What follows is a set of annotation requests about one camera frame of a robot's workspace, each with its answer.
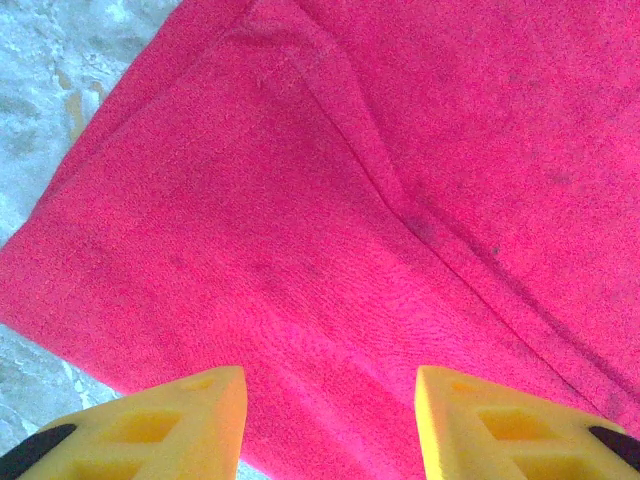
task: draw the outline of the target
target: red towel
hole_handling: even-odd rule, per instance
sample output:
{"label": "red towel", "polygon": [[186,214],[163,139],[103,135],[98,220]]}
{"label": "red towel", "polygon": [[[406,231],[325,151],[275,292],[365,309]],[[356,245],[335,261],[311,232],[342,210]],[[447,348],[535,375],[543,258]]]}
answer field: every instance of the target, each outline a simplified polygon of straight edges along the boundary
{"label": "red towel", "polygon": [[0,255],[124,392],[247,369],[243,458],[417,479],[416,368],[640,434],[637,2],[186,0]]}

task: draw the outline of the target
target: fabric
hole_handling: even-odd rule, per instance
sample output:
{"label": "fabric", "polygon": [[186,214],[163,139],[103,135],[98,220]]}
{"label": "fabric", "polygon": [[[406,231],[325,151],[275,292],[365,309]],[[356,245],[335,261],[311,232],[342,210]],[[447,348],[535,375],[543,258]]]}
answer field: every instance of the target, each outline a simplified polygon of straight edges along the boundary
{"label": "fabric", "polygon": [[638,2],[186,0],[0,254],[133,392],[246,368],[276,479],[424,477],[419,365],[640,434]]}

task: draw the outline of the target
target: floor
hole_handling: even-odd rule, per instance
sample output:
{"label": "floor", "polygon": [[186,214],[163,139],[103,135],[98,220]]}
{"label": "floor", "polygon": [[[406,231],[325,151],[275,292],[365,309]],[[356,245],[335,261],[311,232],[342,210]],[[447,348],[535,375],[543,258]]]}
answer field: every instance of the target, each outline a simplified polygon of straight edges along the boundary
{"label": "floor", "polygon": [[[178,0],[0,1],[0,247]],[[0,455],[119,395],[2,324]],[[239,479],[266,479],[242,463]]]}

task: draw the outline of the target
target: yellow plastic object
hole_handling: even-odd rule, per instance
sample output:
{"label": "yellow plastic object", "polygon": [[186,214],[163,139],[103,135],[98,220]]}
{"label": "yellow plastic object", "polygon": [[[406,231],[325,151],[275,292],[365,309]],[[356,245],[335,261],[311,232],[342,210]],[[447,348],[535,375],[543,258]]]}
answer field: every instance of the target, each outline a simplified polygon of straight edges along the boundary
{"label": "yellow plastic object", "polygon": [[235,479],[247,411],[241,367],[221,367],[62,417],[77,429],[20,480]]}
{"label": "yellow plastic object", "polygon": [[636,480],[588,430],[608,420],[442,367],[421,367],[416,419],[428,480]]}

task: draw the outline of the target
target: black rubber tip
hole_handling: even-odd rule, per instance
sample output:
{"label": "black rubber tip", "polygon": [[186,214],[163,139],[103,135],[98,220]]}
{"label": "black rubber tip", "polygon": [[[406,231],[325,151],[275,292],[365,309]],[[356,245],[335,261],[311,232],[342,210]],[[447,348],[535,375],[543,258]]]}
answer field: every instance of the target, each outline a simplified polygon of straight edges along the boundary
{"label": "black rubber tip", "polygon": [[31,435],[0,457],[0,480],[16,480],[38,460],[53,450],[77,427],[70,423]]}
{"label": "black rubber tip", "polygon": [[589,431],[609,450],[615,452],[631,468],[640,473],[640,441],[605,427],[591,427]]}

